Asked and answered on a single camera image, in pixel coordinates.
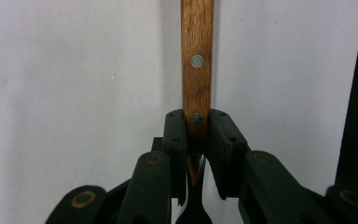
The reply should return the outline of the wooden-handled fork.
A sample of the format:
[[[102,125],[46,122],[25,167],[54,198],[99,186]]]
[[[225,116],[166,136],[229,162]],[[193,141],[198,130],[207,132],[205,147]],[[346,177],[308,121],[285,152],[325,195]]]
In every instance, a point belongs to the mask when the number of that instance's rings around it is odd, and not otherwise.
[[[212,224],[202,204],[209,135],[214,0],[181,0],[182,106],[187,140],[187,199],[176,224]]]

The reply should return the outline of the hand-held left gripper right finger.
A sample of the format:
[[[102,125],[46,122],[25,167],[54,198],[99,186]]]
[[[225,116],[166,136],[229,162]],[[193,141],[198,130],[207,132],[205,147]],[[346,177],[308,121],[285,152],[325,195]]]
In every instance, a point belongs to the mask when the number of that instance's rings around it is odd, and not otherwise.
[[[249,150],[241,131],[226,112],[212,109],[209,121],[207,160],[221,199],[239,197],[241,167]]]

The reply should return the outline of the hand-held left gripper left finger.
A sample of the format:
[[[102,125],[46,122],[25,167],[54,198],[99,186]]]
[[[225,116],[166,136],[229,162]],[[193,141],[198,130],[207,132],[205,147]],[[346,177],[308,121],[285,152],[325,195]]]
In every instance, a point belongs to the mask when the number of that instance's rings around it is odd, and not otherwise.
[[[171,197],[176,198],[179,205],[184,205],[186,202],[187,143],[182,109],[173,110],[166,115],[163,136],[154,138],[152,151],[162,151],[169,156]]]

